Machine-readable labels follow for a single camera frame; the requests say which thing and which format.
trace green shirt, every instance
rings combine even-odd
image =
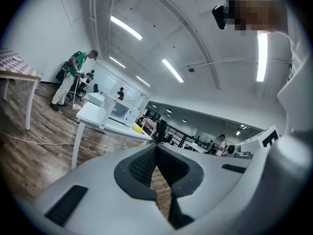
[[[76,58],[76,66],[77,66],[77,69],[80,71],[80,69],[82,68],[84,62],[86,61],[87,59],[87,54],[85,52],[83,53],[80,53]],[[69,67],[68,67],[68,70],[69,70],[69,73],[71,73],[71,75],[73,77],[76,77],[76,71],[73,67],[73,65],[71,64]]]

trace black shoe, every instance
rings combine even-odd
[[[64,104],[58,104],[58,106],[60,106],[60,107],[66,107],[67,104],[64,102]]]
[[[50,107],[56,112],[59,111],[59,106],[57,106],[56,104],[50,103]]]

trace yellow object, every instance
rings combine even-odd
[[[142,128],[140,128],[139,126],[137,125],[133,125],[133,129],[137,132],[143,132]]]

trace checkered tablecloth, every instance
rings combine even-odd
[[[15,60],[13,58],[14,56],[18,57],[21,61]],[[39,76],[18,53],[3,47],[0,47],[0,73],[1,71],[41,79],[41,76]]]
[[[156,122],[154,122],[154,121],[152,121],[150,118],[146,118],[146,117],[145,117],[144,120],[145,120],[148,124],[150,124],[151,127],[156,128],[156,126],[157,126],[157,123],[156,123]]]

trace wooden floor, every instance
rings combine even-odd
[[[33,100],[30,131],[25,130],[25,111],[29,82],[12,81],[9,84],[7,100],[0,100],[0,132],[26,141],[38,143],[73,144],[77,132],[76,111],[67,101],[67,107],[53,111],[49,104],[55,86],[40,84]],[[4,82],[0,81],[1,98]],[[121,138],[85,128],[81,145],[95,156],[114,152]],[[126,148],[139,142],[125,140]],[[70,171],[73,145],[37,145],[12,139],[0,133],[0,171],[12,194],[31,203],[50,184]],[[93,156],[80,148],[77,165]],[[165,217],[168,216],[171,190],[158,168],[155,169],[151,188],[157,193],[157,203]]]

